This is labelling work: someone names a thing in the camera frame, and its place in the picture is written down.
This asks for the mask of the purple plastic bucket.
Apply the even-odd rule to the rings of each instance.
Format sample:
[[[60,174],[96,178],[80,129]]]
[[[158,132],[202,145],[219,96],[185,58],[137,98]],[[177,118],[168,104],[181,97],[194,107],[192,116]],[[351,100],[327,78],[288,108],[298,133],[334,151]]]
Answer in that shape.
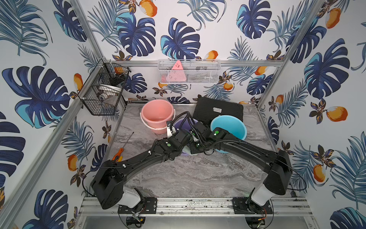
[[[185,130],[189,132],[191,130],[190,124],[194,125],[195,123],[197,123],[196,119],[192,121],[190,118],[182,118],[174,123],[174,128],[175,130]],[[182,155],[184,156],[192,155],[189,145],[186,145],[183,148]]]

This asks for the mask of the turquoise plastic bucket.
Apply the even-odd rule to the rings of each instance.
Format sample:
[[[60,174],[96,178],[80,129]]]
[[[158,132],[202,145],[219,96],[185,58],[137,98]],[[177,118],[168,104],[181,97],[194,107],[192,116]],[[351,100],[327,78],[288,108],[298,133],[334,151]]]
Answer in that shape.
[[[215,149],[220,153],[231,153],[242,158],[248,155],[239,144],[247,136],[247,128],[240,119],[230,115],[218,116],[211,122],[210,130],[212,132],[210,137],[214,138],[214,143],[220,140],[234,140],[234,142],[224,141],[215,145],[211,143],[210,149]]]

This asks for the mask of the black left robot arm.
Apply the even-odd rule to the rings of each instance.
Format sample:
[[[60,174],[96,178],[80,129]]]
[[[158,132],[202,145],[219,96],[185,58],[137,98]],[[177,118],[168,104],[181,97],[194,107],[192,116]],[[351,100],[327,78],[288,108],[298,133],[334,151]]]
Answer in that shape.
[[[125,188],[125,183],[153,165],[180,156],[190,139],[191,135],[187,131],[178,131],[169,138],[156,139],[150,149],[130,159],[121,162],[107,160],[102,163],[91,182],[102,209],[122,205],[139,210],[144,201],[142,193],[137,189]]]

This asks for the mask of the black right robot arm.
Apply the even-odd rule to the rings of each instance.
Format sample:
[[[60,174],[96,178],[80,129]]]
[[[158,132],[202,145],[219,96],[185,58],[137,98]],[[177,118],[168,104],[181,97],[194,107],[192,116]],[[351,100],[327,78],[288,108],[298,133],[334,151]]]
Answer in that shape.
[[[264,206],[273,196],[286,194],[293,172],[285,151],[275,152],[257,147],[225,129],[217,127],[210,130],[201,122],[191,126],[190,132],[198,140],[195,146],[191,146],[193,151],[204,153],[211,149],[222,150],[250,162],[267,174],[263,183],[251,192],[250,203]]]

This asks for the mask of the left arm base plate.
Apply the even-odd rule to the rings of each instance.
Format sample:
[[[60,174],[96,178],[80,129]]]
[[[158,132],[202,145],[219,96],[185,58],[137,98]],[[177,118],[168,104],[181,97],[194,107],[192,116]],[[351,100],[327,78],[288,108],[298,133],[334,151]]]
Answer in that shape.
[[[153,197],[143,198],[135,207],[129,208],[120,205],[118,208],[119,214],[155,214],[157,209],[158,199]]]

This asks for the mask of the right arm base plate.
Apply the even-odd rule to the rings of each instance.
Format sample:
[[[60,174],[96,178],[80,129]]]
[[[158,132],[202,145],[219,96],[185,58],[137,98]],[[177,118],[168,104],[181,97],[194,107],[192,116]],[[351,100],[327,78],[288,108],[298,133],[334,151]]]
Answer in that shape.
[[[266,215],[273,213],[270,201],[267,201],[264,206],[260,206],[251,201],[249,197],[234,197],[232,207],[236,215]]]

